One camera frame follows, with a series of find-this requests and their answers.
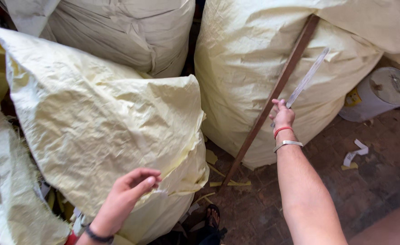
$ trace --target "silver bangle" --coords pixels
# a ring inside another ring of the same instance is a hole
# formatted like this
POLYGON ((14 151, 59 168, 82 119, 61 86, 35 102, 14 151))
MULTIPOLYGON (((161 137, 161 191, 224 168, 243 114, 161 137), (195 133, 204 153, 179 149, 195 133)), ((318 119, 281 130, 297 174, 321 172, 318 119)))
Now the silver bangle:
POLYGON ((279 143, 279 144, 273 149, 274 153, 276 153, 276 151, 277 151, 280 147, 282 147, 282 146, 284 146, 284 145, 297 145, 297 146, 303 147, 303 144, 302 144, 301 142, 291 141, 291 140, 284 140, 284 141, 282 141, 281 143, 279 143))

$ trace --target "bucket lid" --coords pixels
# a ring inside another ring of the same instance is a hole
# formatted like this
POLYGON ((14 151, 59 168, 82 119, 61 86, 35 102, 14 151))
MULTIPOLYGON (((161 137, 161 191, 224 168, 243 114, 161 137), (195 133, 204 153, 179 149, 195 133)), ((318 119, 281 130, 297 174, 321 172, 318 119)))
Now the bucket lid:
POLYGON ((382 67, 375 70, 369 78, 372 92, 383 101, 400 105, 400 70, 382 67))

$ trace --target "yellow label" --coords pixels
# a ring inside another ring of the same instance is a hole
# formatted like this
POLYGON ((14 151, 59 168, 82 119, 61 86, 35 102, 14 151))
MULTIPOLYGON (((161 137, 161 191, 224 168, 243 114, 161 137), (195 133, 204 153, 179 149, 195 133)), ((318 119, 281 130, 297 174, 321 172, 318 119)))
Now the yellow label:
POLYGON ((362 99, 360 99, 360 96, 357 93, 357 87, 355 87, 345 97, 345 106, 355 106, 360 102, 362 102, 362 99))

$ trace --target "foot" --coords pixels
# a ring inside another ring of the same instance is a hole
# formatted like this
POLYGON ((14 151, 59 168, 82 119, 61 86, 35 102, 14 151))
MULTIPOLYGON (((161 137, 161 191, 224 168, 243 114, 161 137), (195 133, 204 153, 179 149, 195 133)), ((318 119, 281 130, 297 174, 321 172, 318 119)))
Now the foot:
POLYGON ((219 215, 215 209, 208 208, 206 210, 206 219, 208 220, 209 226, 212 226, 212 227, 218 229, 219 215))

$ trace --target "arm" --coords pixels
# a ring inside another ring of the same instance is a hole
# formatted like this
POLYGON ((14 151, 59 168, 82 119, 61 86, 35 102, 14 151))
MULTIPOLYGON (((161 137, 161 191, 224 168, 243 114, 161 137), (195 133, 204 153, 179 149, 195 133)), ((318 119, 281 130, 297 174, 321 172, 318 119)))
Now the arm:
MULTIPOLYGON (((99 237, 114 235, 123 225, 124 220, 133 210, 135 203, 162 181, 159 170, 137 168, 118 178, 112 186, 105 203, 90 224, 90 230, 99 237)), ((84 232, 76 245, 101 245, 84 232)))
MULTIPOLYGON (((277 112, 274 132, 292 126, 294 112, 284 100, 273 103, 277 112)), ((279 131, 276 140, 298 141, 291 130, 279 131)), ((284 218, 294 244, 347 244, 333 200, 299 146, 284 145, 277 150, 277 171, 284 218)))

